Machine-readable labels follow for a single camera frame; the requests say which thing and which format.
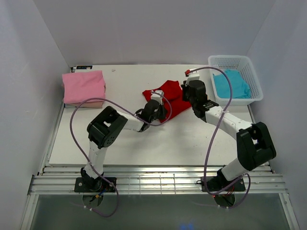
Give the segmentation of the red t shirt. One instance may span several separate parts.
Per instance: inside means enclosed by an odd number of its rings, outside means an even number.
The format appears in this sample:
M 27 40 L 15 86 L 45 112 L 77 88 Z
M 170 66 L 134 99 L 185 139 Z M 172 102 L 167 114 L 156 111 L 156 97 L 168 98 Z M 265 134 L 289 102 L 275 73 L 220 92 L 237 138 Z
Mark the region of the red t shirt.
M 174 118 L 175 116 L 179 115 L 185 110 L 191 108 L 191 105 L 189 102 L 185 102 L 182 100 L 183 93 L 182 93 L 182 88 L 179 84 L 179 81 L 167 80 L 159 88 L 153 89 L 153 91 L 156 91 L 156 90 L 162 90 L 164 92 L 164 97 L 171 104 L 172 114 L 170 116 L 170 119 Z M 149 101 L 151 99 L 151 96 L 152 96 L 151 91 L 152 90 L 145 90 L 142 92 L 146 101 Z

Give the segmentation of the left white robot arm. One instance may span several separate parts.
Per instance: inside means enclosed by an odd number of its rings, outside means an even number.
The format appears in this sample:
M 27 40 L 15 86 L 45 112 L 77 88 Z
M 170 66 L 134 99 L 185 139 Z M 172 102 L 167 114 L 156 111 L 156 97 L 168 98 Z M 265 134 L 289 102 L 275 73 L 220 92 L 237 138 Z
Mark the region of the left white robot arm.
M 90 191 L 101 188 L 106 151 L 122 130 L 143 132 L 158 119 L 166 119 L 167 109 L 162 102 L 151 99 L 143 109 L 134 115 L 118 112 L 107 106 L 87 127 L 89 154 L 86 166 L 81 168 L 83 184 Z

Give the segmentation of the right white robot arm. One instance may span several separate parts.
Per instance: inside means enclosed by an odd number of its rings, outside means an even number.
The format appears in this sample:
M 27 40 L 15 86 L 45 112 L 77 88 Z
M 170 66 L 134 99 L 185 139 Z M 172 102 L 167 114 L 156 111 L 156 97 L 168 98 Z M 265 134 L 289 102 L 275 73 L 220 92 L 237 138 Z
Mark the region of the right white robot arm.
M 237 179 L 276 157 L 276 150 L 263 122 L 251 123 L 224 110 L 208 99 L 206 87 L 201 80 L 185 80 L 181 85 L 183 100 L 191 104 L 195 116 L 214 125 L 236 141 L 237 157 L 211 179 L 203 178 L 209 192 L 228 190 Z

